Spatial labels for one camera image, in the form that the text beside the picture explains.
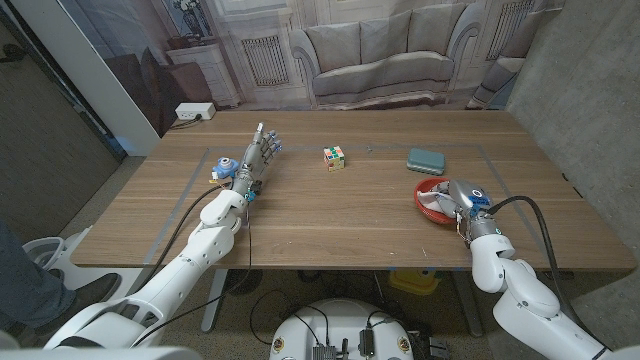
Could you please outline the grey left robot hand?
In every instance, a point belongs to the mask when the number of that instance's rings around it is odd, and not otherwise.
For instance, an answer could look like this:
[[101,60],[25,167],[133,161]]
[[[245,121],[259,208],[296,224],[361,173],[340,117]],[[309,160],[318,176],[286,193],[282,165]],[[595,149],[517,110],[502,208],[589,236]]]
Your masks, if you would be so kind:
[[278,134],[274,130],[265,133],[264,124],[259,123],[236,171],[231,190],[245,196],[281,149]]

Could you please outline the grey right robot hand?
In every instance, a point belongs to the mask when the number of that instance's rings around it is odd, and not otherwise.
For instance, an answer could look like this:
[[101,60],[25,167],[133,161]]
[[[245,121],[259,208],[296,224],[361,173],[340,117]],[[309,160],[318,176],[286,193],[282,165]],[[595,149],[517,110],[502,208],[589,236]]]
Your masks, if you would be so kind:
[[452,179],[433,187],[441,211],[453,218],[458,234],[470,244],[473,240],[501,231],[489,213],[493,203],[488,192],[466,180]]

